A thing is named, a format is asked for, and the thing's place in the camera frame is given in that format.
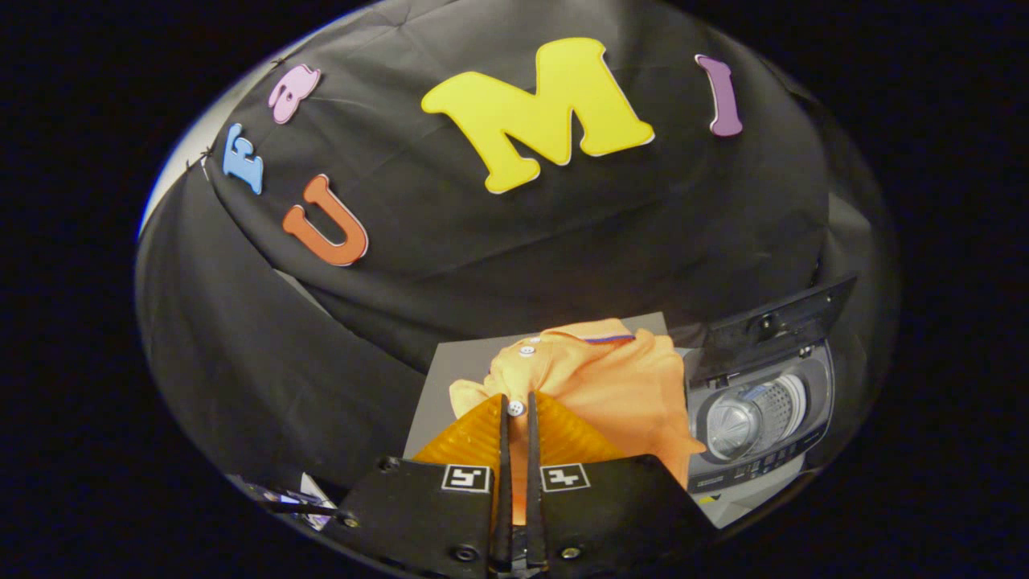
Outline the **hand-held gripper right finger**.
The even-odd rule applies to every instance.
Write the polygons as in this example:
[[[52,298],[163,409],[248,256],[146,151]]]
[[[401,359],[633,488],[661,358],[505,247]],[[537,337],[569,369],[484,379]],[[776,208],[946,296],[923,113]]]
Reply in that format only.
[[[715,539],[654,455],[545,466],[536,393],[527,417],[527,568],[538,578],[644,578]]]

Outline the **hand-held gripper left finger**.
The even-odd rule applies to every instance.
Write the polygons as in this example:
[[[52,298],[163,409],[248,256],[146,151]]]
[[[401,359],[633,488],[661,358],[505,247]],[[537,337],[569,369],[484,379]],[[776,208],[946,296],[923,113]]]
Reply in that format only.
[[[349,549],[419,578],[495,578],[512,569],[510,414],[492,396],[447,433],[484,426],[485,457],[381,458],[338,509]]]

